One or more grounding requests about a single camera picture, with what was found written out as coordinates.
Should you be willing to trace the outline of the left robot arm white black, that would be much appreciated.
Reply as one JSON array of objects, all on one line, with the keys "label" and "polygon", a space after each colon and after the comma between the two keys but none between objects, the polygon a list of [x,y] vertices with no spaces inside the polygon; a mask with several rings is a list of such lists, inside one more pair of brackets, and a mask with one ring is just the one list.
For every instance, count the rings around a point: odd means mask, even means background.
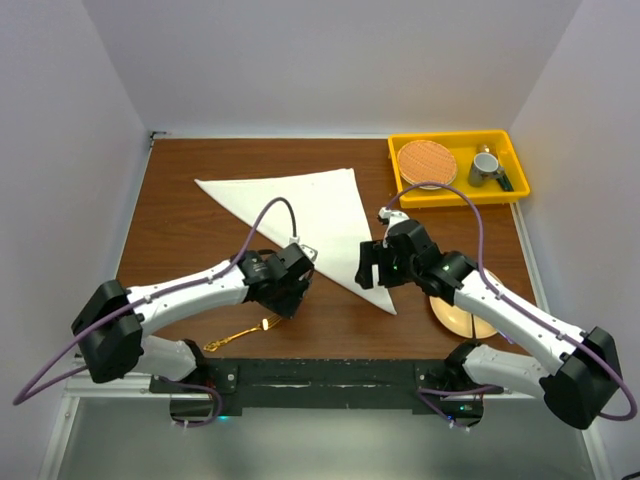
[{"label": "left robot arm white black", "polygon": [[159,330],[223,306],[256,302],[291,318],[308,291],[318,253],[292,243],[277,251],[247,251],[209,269],[160,284],[101,284],[72,323],[91,379],[108,383],[138,372],[173,381],[185,392],[207,380],[194,342],[169,341]]}]

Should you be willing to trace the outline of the gold fork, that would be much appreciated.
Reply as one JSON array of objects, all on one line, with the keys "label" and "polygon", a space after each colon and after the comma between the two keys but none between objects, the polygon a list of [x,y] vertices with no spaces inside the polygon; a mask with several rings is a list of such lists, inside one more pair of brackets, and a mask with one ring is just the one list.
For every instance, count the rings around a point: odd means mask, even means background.
[{"label": "gold fork", "polygon": [[259,333],[259,332],[267,332],[270,330],[273,330],[281,321],[283,320],[283,318],[281,316],[278,315],[272,315],[268,318],[264,318],[260,321],[259,324],[257,324],[256,326],[253,326],[251,328],[245,329],[243,331],[240,331],[238,333],[235,333],[233,335],[227,336],[225,338],[219,339],[219,340],[215,340],[212,342],[207,343],[204,347],[203,350],[205,352],[209,352],[209,353],[213,353],[216,352],[217,350],[219,350],[220,348],[222,348],[223,346],[226,346],[227,344],[238,340],[244,336],[253,334],[253,333]]}]

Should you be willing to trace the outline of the white cloth napkin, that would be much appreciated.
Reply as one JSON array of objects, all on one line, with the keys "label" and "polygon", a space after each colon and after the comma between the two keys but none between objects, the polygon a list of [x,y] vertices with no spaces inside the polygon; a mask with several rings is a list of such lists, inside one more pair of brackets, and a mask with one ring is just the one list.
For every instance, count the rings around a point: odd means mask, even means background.
[{"label": "white cloth napkin", "polygon": [[288,200],[300,242],[318,252],[316,270],[379,309],[396,313],[385,288],[365,290],[355,282],[360,244],[372,236],[352,169],[262,179],[197,179],[195,183],[249,226],[270,200]]}]

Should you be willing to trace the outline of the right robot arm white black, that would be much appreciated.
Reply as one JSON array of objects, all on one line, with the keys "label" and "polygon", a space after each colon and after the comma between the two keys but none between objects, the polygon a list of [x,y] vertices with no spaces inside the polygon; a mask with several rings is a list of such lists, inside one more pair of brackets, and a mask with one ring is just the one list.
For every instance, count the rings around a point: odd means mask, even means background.
[{"label": "right robot arm white black", "polygon": [[384,209],[381,240],[360,245],[356,283],[364,288],[412,283],[476,318],[524,349],[501,352],[481,343],[454,350],[445,369],[459,393],[490,385],[542,399],[565,424],[588,429],[620,388],[622,372],[613,337],[595,327],[586,332],[563,322],[490,278],[468,256],[443,253],[424,226],[406,214]]}]

